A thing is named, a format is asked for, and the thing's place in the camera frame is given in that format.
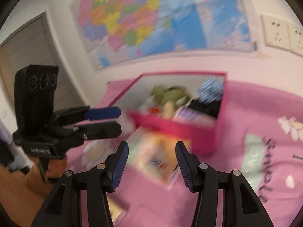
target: colorful map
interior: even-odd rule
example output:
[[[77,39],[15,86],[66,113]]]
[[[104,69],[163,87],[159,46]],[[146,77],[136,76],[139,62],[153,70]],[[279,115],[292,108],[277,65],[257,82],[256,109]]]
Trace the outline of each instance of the colorful map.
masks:
[[[96,70],[160,53],[253,50],[241,0],[75,0],[71,9]]]

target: colorful book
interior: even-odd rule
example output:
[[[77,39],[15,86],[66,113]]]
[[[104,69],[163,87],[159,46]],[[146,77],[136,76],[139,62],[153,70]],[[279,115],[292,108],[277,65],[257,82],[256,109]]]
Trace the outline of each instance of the colorful book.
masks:
[[[183,141],[190,148],[190,140],[139,127],[127,139],[127,163],[141,171],[154,182],[170,189],[180,175],[175,146]]]

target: green plush toy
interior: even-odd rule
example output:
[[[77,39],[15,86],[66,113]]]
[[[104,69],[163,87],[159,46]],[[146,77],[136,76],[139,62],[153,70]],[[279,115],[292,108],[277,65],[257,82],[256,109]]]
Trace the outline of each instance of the green plush toy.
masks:
[[[174,103],[176,108],[186,104],[191,98],[183,86],[173,86],[167,88],[165,85],[156,85],[152,91],[151,96],[154,97],[154,102],[157,105],[164,106],[167,102]]]

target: daisy pattern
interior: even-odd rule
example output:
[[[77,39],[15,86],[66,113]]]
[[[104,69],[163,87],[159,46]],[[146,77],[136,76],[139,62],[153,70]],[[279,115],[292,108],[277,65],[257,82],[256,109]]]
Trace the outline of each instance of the daisy pattern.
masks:
[[[286,117],[278,118],[278,123],[285,134],[291,133],[291,138],[294,141],[300,139],[303,142],[303,123],[296,121],[295,117],[289,120]]]

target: plush toy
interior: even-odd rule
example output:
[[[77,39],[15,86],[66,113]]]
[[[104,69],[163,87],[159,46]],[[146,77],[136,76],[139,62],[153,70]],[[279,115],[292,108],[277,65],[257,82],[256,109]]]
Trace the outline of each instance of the plush toy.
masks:
[[[172,101],[168,101],[164,104],[162,109],[162,118],[163,119],[172,119],[175,116],[175,105]]]
[[[151,96],[154,97],[154,103],[156,105],[161,105],[162,107],[167,102],[172,102],[175,106],[175,110],[186,104],[191,98],[185,87],[173,86],[167,88],[165,85],[156,85],[151,91]]]

